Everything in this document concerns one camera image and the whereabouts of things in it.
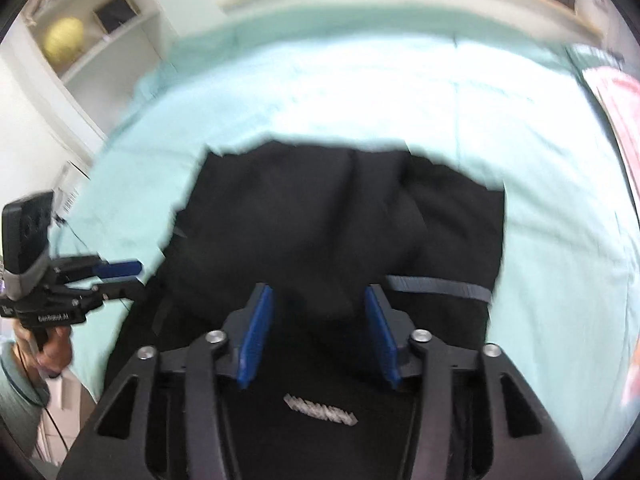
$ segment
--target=silver screw head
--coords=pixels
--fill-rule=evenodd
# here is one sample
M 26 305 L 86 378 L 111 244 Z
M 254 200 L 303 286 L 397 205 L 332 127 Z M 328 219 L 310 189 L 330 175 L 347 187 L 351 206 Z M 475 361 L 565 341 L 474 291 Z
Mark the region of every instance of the silver screw head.
M 489 343 L 488 345 L 484 345 L 482 352 L 484 352 L 484 355 L 489 357 L 498 357 L 498 355 L 502 353 L 502 349 L 498 345 Z
M 156 355 L 156 349 L 152 346 L 143 346 L 138 350 L 138 359 L 143 361 L 151 359 L 154 355 Z
M 418 328 L 411 332 L 411 339 L 418 343 L 428 343 L 429 341 L 431 341 L 431 337 L 433 337 L 431 335 L 431 332 L 429 332 L 428 330 L 422 330 L 421 328 Z
M 226 334 L 222 330 L 212 330 L 207 333 L 205 339 L 210 343 L 220 343 L 226 339 Z

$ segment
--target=black cloth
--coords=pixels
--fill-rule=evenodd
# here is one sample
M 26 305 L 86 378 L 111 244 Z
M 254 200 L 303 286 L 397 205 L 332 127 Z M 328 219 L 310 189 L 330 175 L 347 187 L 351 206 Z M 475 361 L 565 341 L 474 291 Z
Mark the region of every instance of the black cloth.
M 221 386 L 244 480 L 394 478 L 416 396 L 380 380 L 364 290 L 388 274 L 493 290 L 503 213 L 503 192 L 408 152 L 270 142 L 243 155 L 211 153 L 176 216 L 148 300 L 123 325 L 106 385 L 139 346 L 187 345 L 222 327 L 265 282 L 274 289 L 276 321 L 258 376 L 244 392 Z M 484 302 L 386 293 L 445 342 L 484 343 Z M 174 307 L 158 331 L 167 295 Z M 287 394 L 353 412 L 358 423 L 293 411 Z

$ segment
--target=gray strap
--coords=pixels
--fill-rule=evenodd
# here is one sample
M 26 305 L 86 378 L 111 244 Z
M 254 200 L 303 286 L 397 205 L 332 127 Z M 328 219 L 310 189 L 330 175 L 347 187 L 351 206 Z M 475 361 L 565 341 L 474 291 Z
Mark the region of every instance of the gray strap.
M 396 292 L 417 292 L 421 294 L 447 294 L 470 300 L 491 301 L 488 288 L 472 283 L 452 282 L 425 276 L 387 276 L 389 288 Z

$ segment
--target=black cable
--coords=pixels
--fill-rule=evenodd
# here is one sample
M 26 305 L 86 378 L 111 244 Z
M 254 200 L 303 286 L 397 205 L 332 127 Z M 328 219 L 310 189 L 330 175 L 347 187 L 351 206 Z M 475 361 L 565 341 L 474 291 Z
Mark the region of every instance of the black cable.
M 40 447 L 38 446 L 37 442 L 36 442 L 36 453 L 38 454 L 38 458 L 44 462 L 44 458 L 42 457 L 42 452 L 40 451 Z
M 73 228 L 69 225 L 69 222 L 67 222 L 66 220 L 65 220 L 65 225 L 66 225 L 66 226 L 69 228 L 69 230 L 74 234 L 74 236 L 78 239 L 78 241 L 79 241 L 82 245 L 84 245 L 84 248 L 87 250 L 87 252 L 88 252 L 88 253 L 90 253 L 91 251 L 89 250 L 88 245 L 87 245 L 87 244 L 85 244 L 85 243 L 82 241 L 82 238 L 80 238 L 80 237 L 76 234 L 76 232 L 73 230 Z
M 60 238 L 62 238 L 62 229 L 64 226 L 68 227 L 69 230 L 73 233 L 73 235 L 78 239 L 78 241 L 84 245 L 84 248 L 87 250 L 88 253 L 91 252 L 91 250 L 89 249 L 88 245 L 84 243 L 84 241 L 82 240 L 81 237 L 78 236 L 78 234 L 76 234 L 76 232 L 73 230 L 73 228 L 71 227 L 71 225 L 69 225 L 69 222 L 67 222 L 64 218 L 60 218 L 60 216 L 56 215 L 55 216 L 55 221 L 58 225 L 62 224 L 60 226 L 60 232 L 58 234 L 58 239 L 56 240 L 56 247 L 54 248 L 54 255 L 56 258 L 58 258 L 60 256 Z M 122 301 L 122 299 L 120 299 L 120 303 L 122 303 L 122 306 L 124 308 L 127 309 L 127 312 L 131 312 L 131 309 L 125 304 L 124 301 Z
M 24 370 L 24 375 L 25 375 L 25 377 L 27 377 L 27 380 L 29 381 L 29 384 L 31 385 L 31 388 L 33 389 L 35 394 L 38 396 L 38 399 L 40 400 L 41 407 L 44 409 L 45 412 L 47 412 L 47 415 L 49 416 L 49 419 L 51 420 L 51 423 L 53 424 L 53 427 L 56 428 L 56 431 L 58 432 L 58 436 L 60 437 L 60 440 L 62 441 L 62 445 L 65 447 L 65 450 L 68 453 L 69 452 L 69 446 L 66 444 L 65 437 L 62 436 L 62 432 L 60 431 L 60 428 L 56 424 L 56 421 L 53 420 L 53 416 L 51 416 L 51 413 L 50 413 L 49 409 L 45 405 L 44 399 L 40 396 L 40 393 L 38 392 L 38 390 L 36 389 L 35 385 L 31 381 L 31 378 L 29 377 L 29 372 L 27 371 L 27 367 L 24 364 L 24 358 L 22 357 L 22 349 L 20 348 L 20 345 L 17 342 L 15 343 L 15 345 L 16 345 L 16 348 L 18 349 L 18 355 L 20 356 L 20 364 L 22 365 L 22 369 Z
M 91 250 L 89 249 L 89 246 L 84 243 L 84 241 L 82 240 L 81 237 L 78 236 L 78 234 L 74 231 L 74 229 L 71 227 L 71 225 L 69 225 L 69 222 L 67 220 L 65 220 L 64 218 L 60 218 L 59 215 L 55 215 L 54 216 L 54 220 L 60 226 L 60 232 L 58 233 L 58 238 L 56 239 L 56 245 L 55 245 L 54 250 L 53 250 L 53 255 L 54 255 L 55 258 L 59 258 L 60 257 L 60 240 L 62 239 L 62 234 L 63 234 L 63 230 L 64 230 L 65 227 L 68 227 L 69 230 L 72 232 L 73 236 L 75 236 L 76 239 L 82 245 L 84 245 L 84 248 L 86 249 L 87 253 L 91 253 Z

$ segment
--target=light blue bedsheet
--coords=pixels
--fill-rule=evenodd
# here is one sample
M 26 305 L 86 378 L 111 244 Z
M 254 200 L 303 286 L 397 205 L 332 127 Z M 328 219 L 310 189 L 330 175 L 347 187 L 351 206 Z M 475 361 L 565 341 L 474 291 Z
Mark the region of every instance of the light blue bedsheet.
M 558 51 L 517 34 L 508 50 L 465 39 L 477 37 L 468 23 L 489 27 L 468 17 L 449 17 L 448 32 L 430 32 L 428 20 L 404 26 L 398 16 L 407 14 L 376 22 L 393 27 L 351 20 L 358 26 L 336 32 L 318 13 L 302 37 L 255 40 L 253 31 L 244 40 L 237 28 L 178 47 L 141 84 L 69 223 L 104 258 L 140 259 L 148 278 L 205 150 L 242 152 L 268 139 L 406 144 L 504 186 L 488 339 L 522 371 L 592 478 L 638 413 L 620 399 L 640 330 L 640 231 L 616 152 Z M 83 246 L 66 229 L 60 247 Z M 74 330 L 74 372 L 94 396 L 125 316 L 109 302 Z

